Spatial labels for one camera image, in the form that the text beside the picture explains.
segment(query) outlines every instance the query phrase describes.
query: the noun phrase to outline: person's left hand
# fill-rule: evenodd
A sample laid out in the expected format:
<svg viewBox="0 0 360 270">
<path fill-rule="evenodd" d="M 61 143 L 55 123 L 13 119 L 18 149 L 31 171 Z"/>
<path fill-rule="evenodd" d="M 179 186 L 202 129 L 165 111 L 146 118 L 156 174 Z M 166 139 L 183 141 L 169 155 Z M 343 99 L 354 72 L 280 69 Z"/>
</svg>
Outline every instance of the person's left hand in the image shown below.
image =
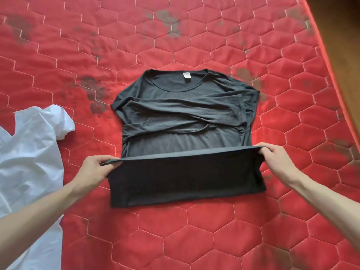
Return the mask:
<svg viewBox="0 0 360 270">
<path fill-rule="evenodd" d="M 100 166 L 101 163 L 110 159 L 118 158 L 111 155 L 94 155 L 86 157 L 79 172 L 71 182 L 74 185 L 74 190 L 81 194 L 87 194 L 99 186 L 109 172 L 122 164 L 122 162 L 114 162 L 105 166 Z"/>
</svg>

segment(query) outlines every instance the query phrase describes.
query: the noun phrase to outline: forearm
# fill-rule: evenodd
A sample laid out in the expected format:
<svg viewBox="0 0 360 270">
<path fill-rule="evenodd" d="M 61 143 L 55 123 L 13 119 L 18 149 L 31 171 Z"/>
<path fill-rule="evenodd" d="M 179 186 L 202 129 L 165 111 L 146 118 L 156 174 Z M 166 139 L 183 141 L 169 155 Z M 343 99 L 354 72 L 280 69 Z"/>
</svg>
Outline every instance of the forearm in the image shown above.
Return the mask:
<svg viewBox="0 0 360 270">
<path fill-rule="evenodd" d="M 330 221 L 360 252 L 360 203 L 332 191 L 304 174 L 290 185 Z"/>
<path fill-rule="evenodd" d="M 69 183 L 60 190 L 0 219 L 0 270 L 25 252 L 83 194 Z"/>
</svg>

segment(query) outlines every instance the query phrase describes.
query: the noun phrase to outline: black t-shirt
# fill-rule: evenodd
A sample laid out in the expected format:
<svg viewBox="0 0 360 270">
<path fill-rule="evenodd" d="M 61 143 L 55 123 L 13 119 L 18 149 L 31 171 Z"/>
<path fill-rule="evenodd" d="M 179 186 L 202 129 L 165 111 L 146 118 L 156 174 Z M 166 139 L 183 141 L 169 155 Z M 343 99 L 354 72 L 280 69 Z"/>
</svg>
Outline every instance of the black t-shirt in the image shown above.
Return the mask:
<svg viewBox="0 0 360 270">
<path fill-rule="evenodd" d="M 123 122 L 124 160 L 108 176 L 112 206 L 264 191 L 263 157 L 249 147 L 258 98 L 208 69 L 145 71 L 111 104 Z"/>
</svg>

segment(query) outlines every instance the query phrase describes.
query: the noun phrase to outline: wooden floor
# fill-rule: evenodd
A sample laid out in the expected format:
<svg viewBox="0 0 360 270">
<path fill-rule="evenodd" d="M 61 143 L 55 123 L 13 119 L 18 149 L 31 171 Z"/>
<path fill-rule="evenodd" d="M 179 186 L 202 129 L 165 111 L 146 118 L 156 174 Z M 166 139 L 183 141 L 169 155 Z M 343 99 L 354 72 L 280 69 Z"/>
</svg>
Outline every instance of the wooden floor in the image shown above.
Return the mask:
<svg viewBox="0 0 360 270">
<path fill-rule="evenodd" d="M 357 0 L 307 0 L 342 98 L 360 136 L 360 5 Z"/>
</svg>

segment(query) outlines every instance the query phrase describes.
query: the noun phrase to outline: red mattress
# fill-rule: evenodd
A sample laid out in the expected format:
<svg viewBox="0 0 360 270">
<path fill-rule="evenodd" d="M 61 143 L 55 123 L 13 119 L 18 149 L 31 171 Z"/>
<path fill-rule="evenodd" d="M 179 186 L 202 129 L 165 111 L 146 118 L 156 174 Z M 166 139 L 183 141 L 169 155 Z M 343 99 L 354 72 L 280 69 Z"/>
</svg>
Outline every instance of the red mattress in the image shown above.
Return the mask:
<svg viewBox="0 0 360 270">
<path fill-rule="evenodd" d="M 210 68 L 261 91 L 253 143 L 283 145 L 314 180 L 360 202 L 360 156 L 301 0 L 0 0 L 0 125 L 63 106 L 64 183 L 120 156 L 109 104 L 148 68 Z M 63 270 L 359 270 L 349 242 L 262 166 L 268 190 L 111 209 L 107 182 L 64 216 Z"/>
</svg>

